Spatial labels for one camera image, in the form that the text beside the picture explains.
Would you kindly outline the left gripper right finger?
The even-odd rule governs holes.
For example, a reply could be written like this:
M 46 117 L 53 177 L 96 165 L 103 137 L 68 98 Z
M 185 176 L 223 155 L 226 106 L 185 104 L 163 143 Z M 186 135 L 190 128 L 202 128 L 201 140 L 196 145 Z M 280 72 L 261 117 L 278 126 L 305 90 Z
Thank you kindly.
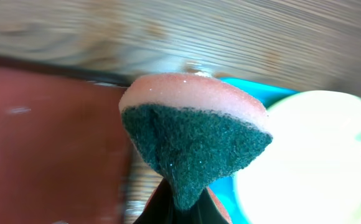
M 217 208 L 208 188 L 204 189 L 190 210 L 191 224 L 228 224 Z

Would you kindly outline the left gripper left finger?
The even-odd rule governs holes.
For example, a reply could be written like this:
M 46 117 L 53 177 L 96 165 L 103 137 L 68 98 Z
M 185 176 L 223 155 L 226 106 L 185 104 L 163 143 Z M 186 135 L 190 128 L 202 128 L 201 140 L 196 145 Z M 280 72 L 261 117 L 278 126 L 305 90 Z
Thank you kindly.
M 171 185 L 166 179 L 162 179 L 146 203 L 142 214 L 133 224 L 174 224 L 176 223 L 174 217 Z

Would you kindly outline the green plate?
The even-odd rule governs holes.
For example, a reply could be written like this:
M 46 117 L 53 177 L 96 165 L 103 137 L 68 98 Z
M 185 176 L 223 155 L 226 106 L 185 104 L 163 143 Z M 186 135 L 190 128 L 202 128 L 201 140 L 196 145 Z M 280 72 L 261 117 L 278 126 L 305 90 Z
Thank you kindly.
M 361 98 L 307 91 L 268 113 L 272 143 L 235 174 L 249 223 L 361 223 Z

